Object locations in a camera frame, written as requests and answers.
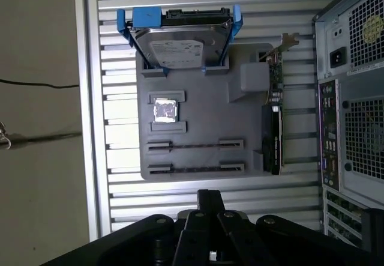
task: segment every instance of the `fan grill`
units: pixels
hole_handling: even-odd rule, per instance
[[[354,67],[384,58],[383,0],[366,0],[349,15],[350,57]]]
[[[384,180],[384,100],[357,101],[346,113],[346,158],[353,170]]]

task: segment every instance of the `metal bracket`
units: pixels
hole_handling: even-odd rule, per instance
[[[299,33],[293,33],[291,35],[289,35],[288,33],[283,33],[281,35],[281,45],[267,52],[264,56],[260,58],[260,60],[271,57],[269,62],[273,62],[274,64],[276,64],[278,62],[277,61],[278,53],[288,51],[289,48],[296,46],[300,43],[298,40],[296,40],[296,37],[298,35]]]
[[[3,122],[0,122],[0,141],[6,140],[8,143],[8,147],[6,148],[6,150],[9,150],[12,147],[12,142],[7,136],[8,135],[7,131],[5,130],[5,124]]]

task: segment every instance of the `bolt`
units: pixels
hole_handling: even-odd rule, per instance
[[[269,224],[269,225],[272,225],[272,224],[275,223],[275,220],[272,219],[272,218],[265,218],[265,219],[264,219],[264,222],[267,223],[267,224]]]
[[[235,216],[235,215],[232,212],[225,212],[224,213],[224,217],[232,218],[233,216]]]

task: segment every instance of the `metal frame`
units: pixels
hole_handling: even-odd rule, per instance
[[[125,47],[126,42],[124,41],[123,44],[122,37],[117,36],[117,29],[113,25],[115,7],[122,6],[129,15],[135,5],[167,4],[171,8],[183,8],[183,10],[195,10],[200,7],[209,10],[212,7],[234,3],[241,4],[242,11],[248,13],[246,23],[251,26],[240,32],[235,41],[237,44],[271,43],[276,46],[280,42],[282,33],[293,32],[292,28],[295,32],[301,33],[300,45],[295,50],[284,54],[284,60],[287,62],[284,72],[287,74],[287,80],[290,80],[289,85],[292,85],[284,92],[286,121],[288,121],[284,131],[287,131],[287,135],[291,135],[291,139],[286,141],[286,147],[290,148],[291,152],[285,161],[282,175],[162,183],[149,183],[142,180],[139,165],[124,168],[123,162],[127,157],[124,155],[127,152],[117,148],[122,147],[120,144],[115,144],[119,141],[109,142],[107,139],[116,135],[116,131],[109,133],[106,130],[106,127],[111,129],[111,125],[116,125],[114,124],[116,121],[113,117],[107,119],[108,121],[104,117],[108,118],[111,112],[120,111],[121,107],[131,107],[136,95],[126,89],[127,86],[135,88],[134,51]],[[259,215],[283,209],[281,212],[297,217],[299,213],[312,211],[314,214],[311,219],[303,223],[309,225],[308,227],[313,227],[317,223],[316,229],[318,229],[319,218],[316,211],[320,210],[319,195],[303,198],[302,193],[304,187],[319,189],[318,143],[316,138],[307,136],[316,132],[313,131],[316,125],[312,120],[316,107],[315,90],[312,89],[312,85],[315,85],[312,75],[315,72],[312,65],[313,42],[308,40],[308,35],[313,33],[311,17],[314,13],[312,11],[322,8],[323,3],[324,0],[76,0],[83,143],[91,241],[111,233],[112,222],[114,224],[131,223],[143,218],[132,214],[138,213],[139,210],[145,214],[152,214],[167,209],[173,217],[188,203],[189,195],[200,187],[220,189],[224,195],[231,197],[241,193],[241,199],[233,201],[232,198],[226,198],[224,202],[239,210],[247,208],[249,214],[254,213],[255,210]],[[119,71],[125,74],[113,76]],[[124,121],[119,121],[124,125],[137,123],[136,117],[119,116],[118,118],[126,118],[122,119]],[[265,197],[261,203],[259,195],[264,193],[265,189],[270,190],[275,196]],[[295,194],[283,197],[284,189],[294,190]],[[119,207],[113,205],[116,199],[123,199]],[[121,210],[124,217],[111,218],[112,213],[115,214],[117,210]]]
[[[85,176],[91,241],[110,233],[97,0],[76,0]]]

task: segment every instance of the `black metal arm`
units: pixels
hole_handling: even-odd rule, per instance
[[[210,253],[216,253],[216,261]],[[199,190],[197,210],[157,214],[62,255],[57,265],[384,265],[384,259],[277,216],[252,224]]]

